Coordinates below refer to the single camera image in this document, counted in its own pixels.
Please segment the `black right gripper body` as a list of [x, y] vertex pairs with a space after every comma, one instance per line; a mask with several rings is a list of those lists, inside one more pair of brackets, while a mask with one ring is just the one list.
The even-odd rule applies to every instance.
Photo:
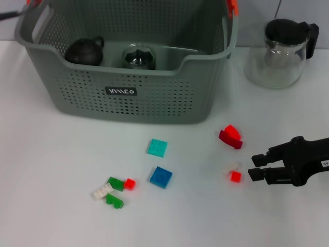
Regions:
[[283, 164], [294, 186], [305, 185], [312, 175], [328, 171], [328, 138], [307, 141], [294, 137], [284, 150]]

